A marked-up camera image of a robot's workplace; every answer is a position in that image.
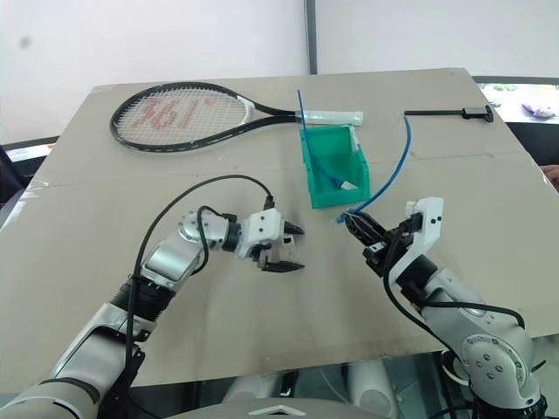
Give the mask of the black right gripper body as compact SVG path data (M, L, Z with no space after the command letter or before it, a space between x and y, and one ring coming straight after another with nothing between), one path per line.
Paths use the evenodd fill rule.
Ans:
M389 250L394 239L397 239L395 253L389 267L392 267L407 251L410 246L410 236L397 236L397 228L386 230L383 236L377 239L371 246L366 247L362 255L365 258L366 265L381 278L389 256Z

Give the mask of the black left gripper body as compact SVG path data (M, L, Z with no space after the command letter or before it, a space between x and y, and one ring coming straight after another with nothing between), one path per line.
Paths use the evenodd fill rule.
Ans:
M283 236L269 244L257 244L252 249L252 261L255 262L258 268L262 271L262 267L265 262L279 262L280 251L285 245L291 244L293 241L293 235L285 235L283 230Z

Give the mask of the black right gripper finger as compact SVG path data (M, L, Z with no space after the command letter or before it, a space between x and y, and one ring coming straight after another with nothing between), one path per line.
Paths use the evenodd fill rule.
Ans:
M356 238L383 238L385 229L365 212L345 212L344 223Z
M359 217L346 217L345 226L349 233L366 247L381 241L381 235L373 226Z

